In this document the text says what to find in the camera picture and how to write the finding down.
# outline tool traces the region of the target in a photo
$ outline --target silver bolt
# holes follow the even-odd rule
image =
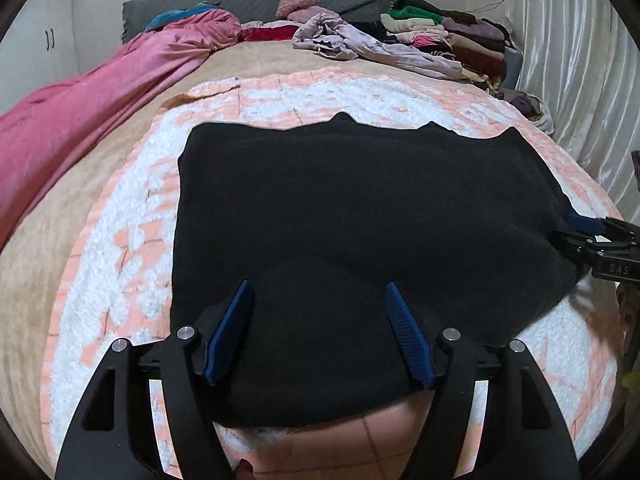
[[[442,335],[444,336],[444,339],[448,341],[457,341],[458,339],[460,339],[460,332],[458,332],[458,330],[456,330],[455,328],[444,329],[442,331]]]
[[[511,348],[511,350],[513,350],[514,352],[520,354],[524,352],[527,347],[524,346],[524,343],[519,339],[512,339],[509,343],[509,348]]]
[[[116,339],[113,343],[111,343],[111,349],[114,352],[122,352],[127,347],[126,339]]]
[[[178,337],[180,339],[191,339],[196,333],[196,329],[193,326],[183,326],[178,329]]]

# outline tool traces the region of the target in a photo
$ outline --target white curtain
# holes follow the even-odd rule
[[[509,0],[518,89],[547,102],[554,140],[640,223],[640,52],[609,0]]]

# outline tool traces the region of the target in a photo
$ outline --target cable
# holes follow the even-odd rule
[[[505,1],[506,0],[500,0],[499,2],[495,2],[493,4],[486,4],[485,6],[480,7],[479,9],[464,10],[463,12],[485,12],[486,10],[495,10]]]

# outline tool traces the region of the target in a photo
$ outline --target blue rubber tip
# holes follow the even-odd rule
[[[565,215],[564,221],[576,231],[592,236],[603,235],[606,227],[599,218],[590,218],[576,214]]]
[[[436,380],[431,365],[431,346],[424,338],[395,283],[386,286],[385,312],[412,377],[425,388],[431,388]]]
[[[254,290],[249,282],[244,280],[207,344],[204,378],[211,386],[229,371],[242,331],[253,308]]]

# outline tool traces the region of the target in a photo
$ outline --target beige bedsheet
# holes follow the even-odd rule
[[[133,144],[146,133],[162,102],[175,94],[214,79],[293,73],[331,65],[414,81],[428,79],[360,59],[328,60],[310,51],[293,50],[290,41],[241,43],[218,52],[78,162],[22,222],[0,253],[0,408],[24,447],[50,476],[53,471],[40,426],[40,373],[51,308],[71,247],[111,174],[123,165]]]

